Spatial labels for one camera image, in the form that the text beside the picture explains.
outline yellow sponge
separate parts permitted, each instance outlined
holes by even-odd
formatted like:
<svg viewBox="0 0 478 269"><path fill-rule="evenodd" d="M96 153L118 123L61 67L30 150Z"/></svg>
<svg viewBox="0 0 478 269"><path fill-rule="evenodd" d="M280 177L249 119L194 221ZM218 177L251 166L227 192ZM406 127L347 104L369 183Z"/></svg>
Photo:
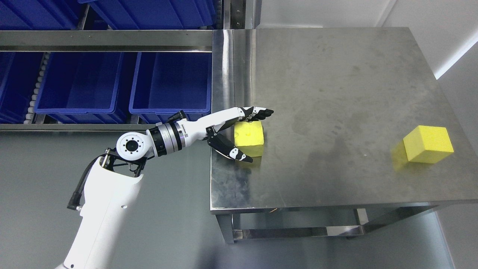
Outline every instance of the yellow sponge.
<svg viewBox="0 0 478 269"><path fill-rule="evenodd" d="M264 152L264 131L262 123L238 122L234 125L234 144L251 157L262 156Z"/></svg>
<svg viewBox="0 0 478 269"><path fill-rule="evenodd" d="M410 162L437 163L454 152L445 127L419 125L403 143Z"/></svg>

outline robotic arm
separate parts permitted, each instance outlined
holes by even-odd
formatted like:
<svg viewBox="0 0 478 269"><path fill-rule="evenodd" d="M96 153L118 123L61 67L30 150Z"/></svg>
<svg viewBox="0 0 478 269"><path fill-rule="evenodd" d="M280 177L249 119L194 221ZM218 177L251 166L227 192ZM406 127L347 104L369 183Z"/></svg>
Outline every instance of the robotic arm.
<svg viewBox="0 0 478 269"><path fill-rule="evenodd" d="M68 208L80 211L83 220L65 261L56 269L109 268L122 224L141 188L141 171L147 160L179 151L196 140L207 140L226 158L252 162L218 132L236 122L264 120L273 112L262 107L234 107L191 122L180 111L146 134L123 134L115 149L107 149L88 165L73 192ZM125 163L115 164L117 160ZM120 165L129 165L134 176L115 172L114 167ZM85 203L81 206L82 194Z"/></svg>

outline metal rack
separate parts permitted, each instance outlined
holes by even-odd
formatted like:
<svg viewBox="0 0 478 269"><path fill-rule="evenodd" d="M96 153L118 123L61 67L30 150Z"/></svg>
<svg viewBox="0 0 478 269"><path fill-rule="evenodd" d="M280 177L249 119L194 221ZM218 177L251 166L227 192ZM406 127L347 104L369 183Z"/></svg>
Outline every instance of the metal rack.
<svg viewBox="0 0 478 269"><path fill-rule="evenodd" d="M84 30L93 21L89 5L76 30L0 31L0 51L17 52L202 52L212 53L213 31L259 24L261 0L218 0L217 30ZM132 115L127 124L57 124L35 115L32 124L0 124L0 131L124 132L148 129Z"/></svg>

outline robot finger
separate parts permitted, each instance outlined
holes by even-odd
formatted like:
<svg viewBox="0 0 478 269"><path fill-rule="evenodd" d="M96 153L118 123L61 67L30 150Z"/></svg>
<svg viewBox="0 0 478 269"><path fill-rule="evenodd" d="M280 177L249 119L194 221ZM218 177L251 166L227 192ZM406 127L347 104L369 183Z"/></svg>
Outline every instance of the robot finger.
<svg viewBox="0 0 478 269"><path fill-rule="evenodd" d="M207 144L226 158L252 162L251 157L245 155L222 134L208 135Z"/></svg>

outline blue storage crate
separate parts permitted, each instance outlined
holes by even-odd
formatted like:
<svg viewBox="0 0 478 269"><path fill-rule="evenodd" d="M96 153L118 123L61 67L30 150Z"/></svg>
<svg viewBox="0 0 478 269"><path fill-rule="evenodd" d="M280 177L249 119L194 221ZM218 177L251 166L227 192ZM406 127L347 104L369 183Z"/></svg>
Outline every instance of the blue storage crate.
<svg viewBox="0 0 478 269"><path fill-rule="evenodd" d="M147 123L165 122L184 110L190 120L211 112L210 53L138 53L131 114Z"/></svg>
<svg viewBox="0 0 478 269"><path fill-rule="evenodd" d="M23 123L43 53L0 52L0 123Z"/></svg>
<svg viewBox="0 0 478 269"><path fill-rule="evenodd" d="M76 0L0 0L0 30L75 29L81 11Z"/></svg>
<svg viewBox="0 0 478 269"><path fill-rule="evenodd" d="M115 30L197 29L214 23L213 0L78 0Z"/></svg>
<svg viewBox="0 0 478 269"><path fill-rule="evenodd" d="M52 53L35 112L63 123L124 123L136 53Z"/></svg>

